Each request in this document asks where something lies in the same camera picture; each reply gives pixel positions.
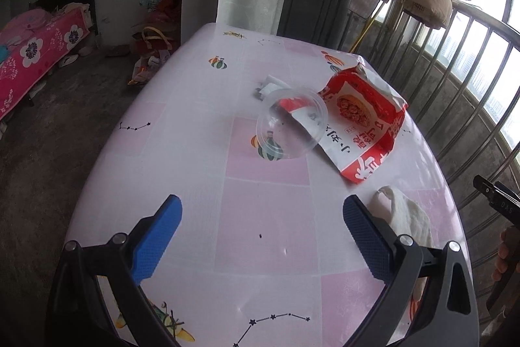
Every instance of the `black cabinet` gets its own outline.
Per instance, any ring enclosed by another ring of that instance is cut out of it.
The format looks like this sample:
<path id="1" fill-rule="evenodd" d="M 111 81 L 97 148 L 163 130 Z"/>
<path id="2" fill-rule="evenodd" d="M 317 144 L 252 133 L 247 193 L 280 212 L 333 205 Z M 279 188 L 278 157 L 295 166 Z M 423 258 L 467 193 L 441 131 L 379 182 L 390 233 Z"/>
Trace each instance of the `black cabinet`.
<path id="1" fill-rule="evenodd" d="M 284 0 L 278 36 L 337 49 L 350 0 Z"/>

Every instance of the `clear plastic cup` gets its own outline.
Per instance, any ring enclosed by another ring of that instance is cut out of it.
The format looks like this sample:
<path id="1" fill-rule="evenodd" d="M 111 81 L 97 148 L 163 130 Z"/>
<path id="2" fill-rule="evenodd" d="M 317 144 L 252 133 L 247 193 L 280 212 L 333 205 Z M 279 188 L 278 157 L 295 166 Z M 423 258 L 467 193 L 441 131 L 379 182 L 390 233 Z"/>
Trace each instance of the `clear plastic cup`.
<path id="1" fill-rule="evenodd" d="M 300 106 L 292 114 L 288 112 Z M 263 157 L 291 159 L 305 155 L 321 140 L 328 111 L 323 100 L 305 88 L 279 89 L 262 101 L 256 121 L 256 139 Z"/>

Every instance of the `blue gripper pad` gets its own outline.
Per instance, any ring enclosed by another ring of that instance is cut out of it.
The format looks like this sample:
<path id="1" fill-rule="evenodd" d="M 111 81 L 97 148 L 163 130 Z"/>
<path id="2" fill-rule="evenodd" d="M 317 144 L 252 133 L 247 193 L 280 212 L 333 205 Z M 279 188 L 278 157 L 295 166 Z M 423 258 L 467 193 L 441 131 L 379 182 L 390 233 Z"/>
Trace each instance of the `blue gripper pad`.
<path id="1" fill-rule="evenodd" d="M 394 256 L 373 221 L 378 218 L 372 216 L 358 196 L 351 195 L 343 203 L 343 219 L 374 278 L 389 285 L 394 278 Z"/>
<path id="2" fill-rule="evenodd" d="M 134 249 L 131 274 L 136 285 L 153 275 L 182 217 L 183 205 L 177 196 L 171 194 Z"/>

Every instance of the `red snack bag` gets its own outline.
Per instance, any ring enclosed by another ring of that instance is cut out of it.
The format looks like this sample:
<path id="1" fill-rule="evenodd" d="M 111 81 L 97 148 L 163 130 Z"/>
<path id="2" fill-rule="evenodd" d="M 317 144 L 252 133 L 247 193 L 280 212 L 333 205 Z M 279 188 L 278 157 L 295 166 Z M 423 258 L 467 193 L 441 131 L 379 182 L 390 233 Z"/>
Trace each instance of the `red snack bag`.
<path id="1" fill-rule="evenodd" d="M 358 184 L 392 151 L 408 105 L 361 64 L 339 72 L 318 94 L 329 112 L 327 131 L 319 144 L 341 175 Z"/>

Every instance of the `plastic tablecloth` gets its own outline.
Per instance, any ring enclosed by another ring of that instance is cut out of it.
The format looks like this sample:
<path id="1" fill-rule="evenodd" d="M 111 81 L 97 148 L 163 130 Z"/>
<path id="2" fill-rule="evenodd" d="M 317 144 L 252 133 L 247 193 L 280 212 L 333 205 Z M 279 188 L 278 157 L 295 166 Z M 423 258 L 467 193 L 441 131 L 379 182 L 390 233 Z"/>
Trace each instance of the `plastic tablecloth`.
<path id="1" fill-rule="evenodd" d="M 344 55 L 204 26 L 115 127 L 66 241 L 104 244 L 175 194 L 183 220 L 141 287 L 157 308 L 184 322 L 191 337 L 178 338 L 180 344 L 343 345 L 383 288 L 343 221 L 347 196 L 367 204 L 380 187 L 399 188 L 427 212 L 435 247 L 456 240 L 468 257 L 449 188 L 408 114 L 392 153 L 359 185 L 344 179 L 319 147 L 292 160 L 259 154 L 254 136 L 261 101 L 255 93 L 265 77 L 318 92 L 334 73 L 330 57 Z M 101 278 L 100 285 L 116 322 L 108 282 Z M 405 313 L 393 339 L 409 323 Z M 119 331 L 132 340 L 126 326 Z"/>

